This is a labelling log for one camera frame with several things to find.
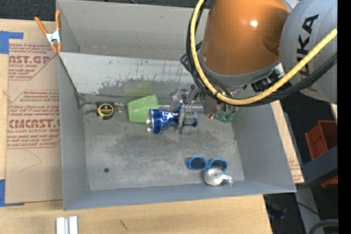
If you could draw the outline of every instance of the metal bracket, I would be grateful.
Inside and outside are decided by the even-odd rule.
[[[78,234],[78,217],[56,218],[55,234]]]

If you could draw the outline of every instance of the gray bin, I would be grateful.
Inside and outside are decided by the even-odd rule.
[[[128,121],[96,115],[97,101],[127,103],[156,94],[170,102],[192,84],[180,64],[192,9],[57,0],[64,209],[187,201],[295,192],[271,105],[241,107],[232,124],[198,114],[193,133],[163,135]],[[197,36],[203,36],[204,11]],[[233,186],[208,186],[186,168],[194,155],[223,157]]]

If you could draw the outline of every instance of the robotic arm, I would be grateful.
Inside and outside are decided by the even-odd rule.
[[[209,118],[230,122],[237,107],[296,91],[337,103],[337,0],[214,0],[196,44],[205,1],[194,9],[180,61]],[[238,98],[247,86],[254,94]]]

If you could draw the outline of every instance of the wooden table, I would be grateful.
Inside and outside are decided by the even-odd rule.
[[[8,55],[0,54],[0,179],[5,176]],[[280,104],[276,121],[295,182],[303,180]],[[54,233],[55,219],[78,216],[80,233],[272,234],[262,195],[99,209],[62,210],[62,201],[0,208],[3,233]]]

